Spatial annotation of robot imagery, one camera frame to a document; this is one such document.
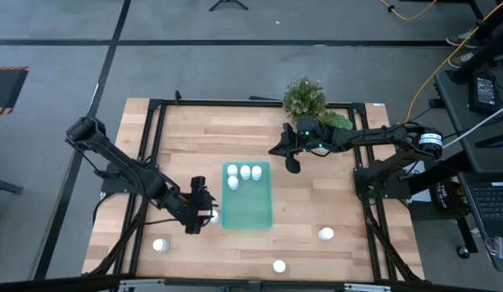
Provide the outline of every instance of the wooden tabletop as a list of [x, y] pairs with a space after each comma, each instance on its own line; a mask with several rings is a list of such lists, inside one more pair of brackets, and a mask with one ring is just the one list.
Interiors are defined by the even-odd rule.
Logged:
[[[138, 153], [147, 105], [148, 99], [141, 98], [131, 98], [126, 103], [116, 145], [131, 157]], [[366, 107], [370, 128], [389, 124], [383, 105], [366, 104]], [[337, 112], [347, 116], [345, 110]], [[177, 222], [148, 225], [144, 229], [138, 276], [372, 281], [365, 222], [352, 177], [354, 152], [326, 158], [303, 153], [297, 157], [301, 173], [291, 174], [282, 157], [267, 154], [279, 142], [284, 122], [289, 121], [281, 108], [167, 106], [158, 157], [161, 171], [184, 191], [189, 190], [191, 177], [205, 176], [210, 193], [221, 203], [224, 162], [268, 161], [273, 227], [224, 230], [220, 224], [210, 223], [201, 234], [189, 235]], [[153, 141], [155, 125], [156, 121], [149, 141]], [[362, 151], [365, 162], [367, 156], [364, 149]], [[374, 153], [376, 159], [385, 159], [394, 154], [394, 148], [376, 146]], [[118, 240], [127, 197], [127, 194], [115, 195], [100, 207], [84, 272], [94, 269]], [[384, 203], [392, 244], [414, 273], [423, 277], [408, 210], [397, 200], [384, 200]], [[166, 210], [149, 206], [147, 221], [166, 218], [170, 218]], [[334, 230], [332, 239], [318, 239], [317, 232], [323, 227]], [[170, 241], [168, 252], [153, 250], [153, 241], [157, 238]], [[128, 270], [131, 249], [132, 243], [129, 243], [123, 271]], [[386, 277], [383, 249], [379, 244], [378, 254]], [[284, 273], [273, 271], [275, 260], [286, 262]]]

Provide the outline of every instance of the potted plant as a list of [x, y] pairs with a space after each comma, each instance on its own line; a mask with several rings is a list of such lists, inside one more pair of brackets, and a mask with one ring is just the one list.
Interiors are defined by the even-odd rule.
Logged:
[[290, 84], [284, 93], [284, 110], [294, 123], [304, 114], [318, 117], [326, 126], [352, 129], [352, 122], [341, 114], [325, 109], [327, 99], [320, 81], [303, 77]]

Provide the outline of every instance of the translucent green tray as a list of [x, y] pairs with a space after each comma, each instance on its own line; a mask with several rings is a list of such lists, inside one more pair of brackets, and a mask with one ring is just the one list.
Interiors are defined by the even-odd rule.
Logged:
[[[239, 187], [232, 191], [228, 187], [228, 165], [235, 165], [239, 170], [237, 176]], [[262, 176], [259, 181], [244, 180], [240, 176], [241, 166], [260, 166]], [[270, 228], [273, 225], [271, 202], [271, 182], [269, 163], [267, 161], [226, 162], [222, 166], [222, 215], [221, 225], [229, 230], [257, 230]]]

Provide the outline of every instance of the white bottle cap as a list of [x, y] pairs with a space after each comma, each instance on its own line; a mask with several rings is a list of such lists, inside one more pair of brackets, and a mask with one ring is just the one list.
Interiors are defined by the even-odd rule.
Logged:
[[277, 273], [284, 273], [284, 271], [286, 271], [286, 263], [282, 260], [275, 260], [273, 262], [273, 271]]
[[232, 191], [237, 190], [237, 188], [239, 187], [239, 181], [237, 177], [232, 175], [228, 178], [228, 187], [230, 187]]
[[334, 231], [330, 229], [329, 227], [322, 228], [320, 231], [318, 231], [318, 238], [322, 240], [329, 240], [333, 238], [334, 236]]
[[219, 213], [216, 210], [212, 210], [212, 218], [210, 218], [210, 222], [217, 223], [219, 221]]
[[253, 166], [253, 168], [251, 169], [251, 178], [253, 178], [253, 180], [259, 180], [261, 175], [262, 169], [260, 168], [260, 166]]
[[244, 180], [250, 179], [250, 166], [248, 165], [241, 166], [241, 178]]
[[235, 165], [228, 165], [228, 168], [226, 169], [226, 172], [228, 172], [229, 176], [237, 176], [237, 166]]
[[155, 251], [168, 251], [170, 243], [164, 239], [156, 239], [153, 242], [153, 248]]

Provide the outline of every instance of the tripod stand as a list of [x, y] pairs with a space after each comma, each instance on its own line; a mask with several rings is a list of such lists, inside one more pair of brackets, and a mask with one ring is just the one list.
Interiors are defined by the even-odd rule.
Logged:
[[221, 4], [223, 2], [235, 2], [239, 6], [241, 6], [245, 11], [248, 10], [248, 7], [246, 5], [244, 5], [244, 4], [242, 4], [239, 0], [219, 0], [212, 7], [210, 7], [209, 11], [212, 12], [214, 9], [216, 9], [219, 6], [219, 4]]

